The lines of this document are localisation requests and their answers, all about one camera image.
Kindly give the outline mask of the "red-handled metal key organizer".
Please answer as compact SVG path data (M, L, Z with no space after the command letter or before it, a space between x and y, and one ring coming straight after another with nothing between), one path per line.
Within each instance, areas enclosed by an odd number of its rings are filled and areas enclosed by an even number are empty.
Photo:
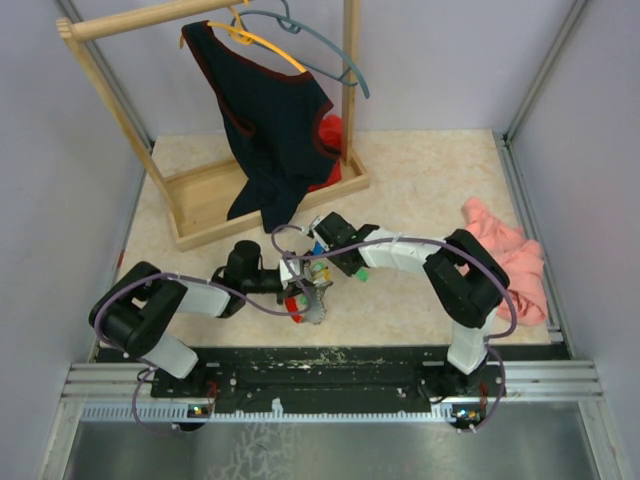
M312 281L316 289L316 297L308 300L308 304L303 306L299 302L299 297L292 296L292 290L284 291L283 304L293 321L297 324L308 323L318 325L326 315L326 307L324 305L324 296L326 291L333 285L330 279L328 282L315 282L312 275L312 269L315 265L325 265L322 262L312 263L304 266L304 277Z

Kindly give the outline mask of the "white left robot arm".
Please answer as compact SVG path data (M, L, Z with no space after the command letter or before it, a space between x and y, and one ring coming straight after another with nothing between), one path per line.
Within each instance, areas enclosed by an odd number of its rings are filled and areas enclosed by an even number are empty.
M274 269L262 265L258 243L235 244L227 262L211 279L162 272L141 261L129 270L93 307L89 324L100 341L126 356L170 374L176 389L194 397L208 384L208 373L197 366L197 354L168 332L178 313L229 318L250 302L250 295L271 295L297 323L318 323L325 315L320 286L307 261L282 260Z

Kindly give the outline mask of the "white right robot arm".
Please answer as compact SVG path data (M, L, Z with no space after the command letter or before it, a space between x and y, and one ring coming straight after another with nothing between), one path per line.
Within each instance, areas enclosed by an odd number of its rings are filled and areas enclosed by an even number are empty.
M308 235L347 276L391 268L427 278L453 321L448 387L466 396L481 385L486 339L510 279L473 234L457 229L442 240L408 237L374 224L355 228L332 212L316 218Z

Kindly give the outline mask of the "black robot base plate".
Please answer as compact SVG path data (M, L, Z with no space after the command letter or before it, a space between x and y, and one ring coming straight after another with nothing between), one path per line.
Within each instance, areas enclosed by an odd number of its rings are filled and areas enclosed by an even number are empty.
M460 373L443 346L204 347L192 373L178 380L102 349L79 389L90 399L212 401L219 414L422 413L447 400L567 392L577 380L564 347L506 346L473 373Z

